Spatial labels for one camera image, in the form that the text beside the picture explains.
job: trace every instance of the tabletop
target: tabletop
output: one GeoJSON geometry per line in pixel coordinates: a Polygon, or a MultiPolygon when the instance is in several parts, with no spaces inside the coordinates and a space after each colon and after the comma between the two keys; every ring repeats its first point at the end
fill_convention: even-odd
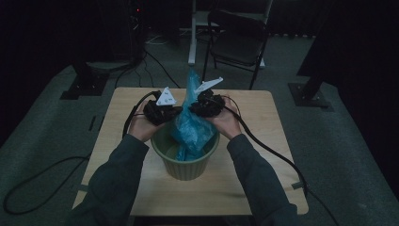
{"type": "MultiPolygon", "coordinates": [[[[133,106],[154,88],[118,88],[107,109],[104,122],[88,162],[82,185],[87,186],[94,171],[105,163],[118,146],[123,124],[133,106]]],[[[170,89],[176,105],[181,105],[185,89],[170,89]]],[[[293,161],[272,94],[265,90],[213,89],[214,94],[227,94],[238,105],[244,122],[261,142],[293,161]]],[[[205,172],[195,180],[179,181],[171,177],[151,142],[144,160],[141,181],[133,216],[227,216],[251,215],[243,188],[235,174],[227,151],[228,140],[220,136],[217,149],[210,157],[205,172]]],[[[285,161],[271,154],[251,140],[254,148],[274,168],[290,203],[297,206],[299,215],[309,210],[302,188],[293,189],[299,182],[295,170],[285,161]]],[[[85,197],[79,190],[74,206],[85,197]]]]}

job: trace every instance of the gray carpet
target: gray carpet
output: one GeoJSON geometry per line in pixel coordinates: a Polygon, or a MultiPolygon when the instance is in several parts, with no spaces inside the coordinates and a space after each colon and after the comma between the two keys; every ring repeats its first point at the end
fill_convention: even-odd
{"type": "MultiPolygon", "coordinates": [[[[189,70],[189,39],[182,37],[180,45],[155,43],[164,41],[153,40],[146,49],[184,88],[189,70]]],[[[307,77],[296,76],[296,72],[311,44],[312,39],[306,38],[271,38],[264,53],[266,68],[260,71],[253,89],[272,92],[296,164],[303,171],[311,189],[325,202],[341,225],[399,225],[398,201],[337,90],[328,84],[321,87],[334,111],[295,106],[287,84],[306,83],[308,80],[307,77]]],[[[205,47],[199,41],[197,62],[193,67],[199,74],[202,73],[205,47]]],[[[123,62],[90,63],[92,67],[102,70],[121,64],[123,62]]],[[[249,86],[250,74],[245,71],[228,66],[220,66],[215,70],[209,64],[207,72],[207,80],[219,76],[224,78],[218,89],[247,89],[249,86]]],[[[68,67],[54,77],[0,150],[1,202],[7,191],[23,179],[60,159],[84,156],[91,152],[119,75],[120,72],[111,73],[102,96],[82,96],[75,101],[59,100],[62,92],[71,85],[75,77],[74,70],[68,67]]],[[[147,56],[136,72],[131,70],[120,78],[118,86],[152,87],[152,81],[157,88],[175,88],[162,68],[147,56]]],[[[64,163],[22,188],[9,200],[9,207],[22,211],[39,204],[77,162],[79,160],[64,163]]],[[[86,165],[84,163],[39,210],[12,216],[2,209],[0,225],[62,225],[72,208],[86,165]]],[[[313,196],[308,197],[308,203],[309,213],[300,217],[303,225],[334,225],[313,196]]]]}

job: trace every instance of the green pot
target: green pot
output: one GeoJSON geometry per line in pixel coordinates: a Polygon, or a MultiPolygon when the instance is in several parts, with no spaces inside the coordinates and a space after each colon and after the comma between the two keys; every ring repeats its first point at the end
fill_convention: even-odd
{"type": "Polygon", "coordinates": [[[165,163],[168,173],[182,181],[194,180],[201,176],[205,171],[209,157],[214,153],[219,143],[220,135],[215,133],[214,136],[205,144],[202,151],[203,157],[193,161],[178,161],[176,159],[180,144],[170,134],[172,123],[167,123],[163,128],[158,130],[151,139],[151,143],[155,151],[161,156],[165,163]]]}

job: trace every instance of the blue plastic bag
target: blue plastic bag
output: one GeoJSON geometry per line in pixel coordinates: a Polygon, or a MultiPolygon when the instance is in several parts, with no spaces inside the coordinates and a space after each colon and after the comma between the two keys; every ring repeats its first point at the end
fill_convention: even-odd
{"type": "Polygon", "coordinates": [[[176,155],[178,161],[192,161],[203,156],[202,148],[215,134],[215,127],[207,120],[192,113],[188,107],[197,101],[194,92],[200,86],[196,72],[190,68],[187,77],[187,89],[183,102],[183,111],[175,118],[171,135],[180,143],[176,155]]]}

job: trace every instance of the sleeve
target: sleeve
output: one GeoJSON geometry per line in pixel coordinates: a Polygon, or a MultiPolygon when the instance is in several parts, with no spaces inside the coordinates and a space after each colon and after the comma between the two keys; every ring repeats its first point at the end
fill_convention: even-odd
{"type": "Polygon", "coordinates": [[[142,141],[126,135],[108,161],[94,172],[86,197],[71,210],[65,225],[125,225],[148,149],[142,141]]]}
{"type": "Polygon", "coordinates": [[[272,166],[247,137],[234,137],[227,148],[257,225],[299,225],[296,206],[288,202],[272,166]]]}

